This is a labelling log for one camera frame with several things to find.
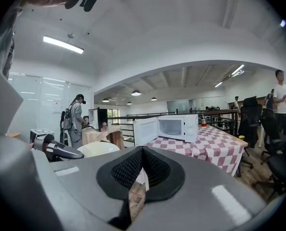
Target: checkered tablecloth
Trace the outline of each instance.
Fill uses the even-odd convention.
[[[226,132],[212,126],[199,127],[195,143],[157,137],[147,143],[146,146],[211,162],[232,175],[235,174],[244,152],[244,147],[240,141],[233,140]]]

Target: railing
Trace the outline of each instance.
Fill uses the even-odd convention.
[[[199,124],[202,124],[202,118],[204,116],[206,124],[216,127],[222,131],[226,131],[234,136],[237,135],[237,119],[238,110],[194,110],[192,113],[183,115],[198,115]],[[127,115],[121,117],[108,117],[108,120],[127,120],[135,121],[136,119],[148,119],[152,117],[165,116],[165,115],[177,115],[175,112],[163,112],[163,113],[148,113]],[[231,118],[222,117],[221,115],[231,115]],[[135,144],[133,123],[114,123],[114,125],[132,126],[132,129],[122,129],[122,131],[130,131],[133,135],[123,134],[125,137],[131,137],[133,139],[124,139],[124,141]]]

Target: microwave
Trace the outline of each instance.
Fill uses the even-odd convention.
[[[135,145],[145,145],[157,137],[195,143],[198,115],[164,115],[133,122]]]

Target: floor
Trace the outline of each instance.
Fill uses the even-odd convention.
[[[255,188],[252,187],[252,183],[257,181],[269,181],[269,177],[272,174],[266,163],[263,165],[260,164],[261,153],[264,150],[264,143],[261,148],[259,148],[258,145],[259,141],[257,142],[254,149],[250,148],[247,150],[250,154],[249,157],[246,155],[246,153],[244,153],[245,159],[253,163],[254,168],[250,169],[248,165],[241,164],[242,176],[240,178],[236,177],[236,179],[255,190],[262,197],[262,199],[267,201],[272,193],[272,189],[261,187],[259,185],[257,185]],[[134,220],[144,207],[145,186],[137,182],[134,183],[132,189],[129,192],[129,199],[131,219]]]

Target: office chair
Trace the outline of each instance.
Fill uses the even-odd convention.
[[[248,143],[245,148],[245,152],[248,156],[248,148],[254,148],[257,143],[258,137],[258,126],[260,124],[260,115],[262,113],[262,105],[258,104],[256,96],[251,98],[246,98],[243,102],[243,107],[240,109],[241,118],[238,130],[239,136],[244,136],[244,141]],[[250,165],[253,168],[253,164],[247,161],[243,156],[240,160],[241,163]],[[238,177],[241,176],[240,167],[238,169]]]
[[[273,180],[273,182],[257,181],[252,186],[256,187],[259,184],[272,188],[273,192],[268,198],[270,200],[275,192],[278,192],[278,194],[286,192],[286,148],[282,154],[271,155],[267,160],[267,165],[272,172],[269,180]]]
[[[261,158],[264,154],[275,155],[277,151],[282,150],[286,143],[286,136],[279,133],[277,129],[277,120],[271,109],[264,108],[260,121],[265,130],[264,146],[266,151],[263,151]],[[263,165],[269,158],[262,160],[261,165]]]

